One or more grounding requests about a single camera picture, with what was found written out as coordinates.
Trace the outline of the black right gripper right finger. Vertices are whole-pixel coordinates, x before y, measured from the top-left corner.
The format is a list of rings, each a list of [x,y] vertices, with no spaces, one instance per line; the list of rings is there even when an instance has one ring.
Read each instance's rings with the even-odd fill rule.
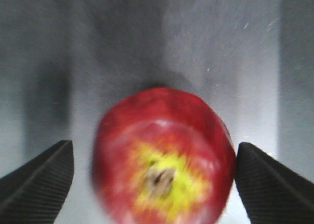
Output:
[[[252,224],[312,224],[314,184],[255,145],[239,144],[235,184]]]

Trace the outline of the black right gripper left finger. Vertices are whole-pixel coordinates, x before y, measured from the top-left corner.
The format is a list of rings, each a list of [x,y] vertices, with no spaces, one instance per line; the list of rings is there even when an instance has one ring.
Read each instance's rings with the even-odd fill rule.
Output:
[[[0,222],[53,224],[73,177],[73,143],[61,140],[0,179]]]

